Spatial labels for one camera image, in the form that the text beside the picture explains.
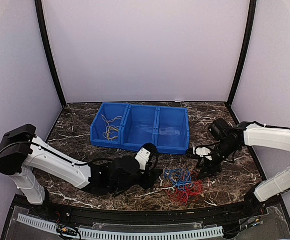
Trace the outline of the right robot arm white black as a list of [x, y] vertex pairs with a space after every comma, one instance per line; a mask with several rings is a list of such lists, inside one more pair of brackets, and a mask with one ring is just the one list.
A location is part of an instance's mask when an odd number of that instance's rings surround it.
[[[224, 119], [215, 120], [208, 128], [216, 140], [186, 151], [186, 156], [198, 161], [199, 179], [216, 176], [221, 165], [243, 147], [263, 148], [290, 153], [290, 127], [271, 126], [256, 121], [243, 121], [231, 126]], [[266, 201], [290, 191], [290, 166], [273, 177], [258, 183], [244, 196], [240, 213], [252, 216]]]

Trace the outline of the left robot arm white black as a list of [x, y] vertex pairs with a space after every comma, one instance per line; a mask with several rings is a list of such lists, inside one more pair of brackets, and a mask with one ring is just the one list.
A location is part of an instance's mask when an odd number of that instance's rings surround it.
[[134, 156], [98, 158], [90, 162], [73, 159], [46, 144], [25, 124], [5, 133], [0, 142], [0, 174], [9, 176], [44, 218], [55, 214], [49, 194], [31, 168], [62, 179], [89, 194], [114, 197], [138, 185], [147, 190], [154, 186], [163, 170], [157, 168], [158, 150], [152, 143], [142, 145]]

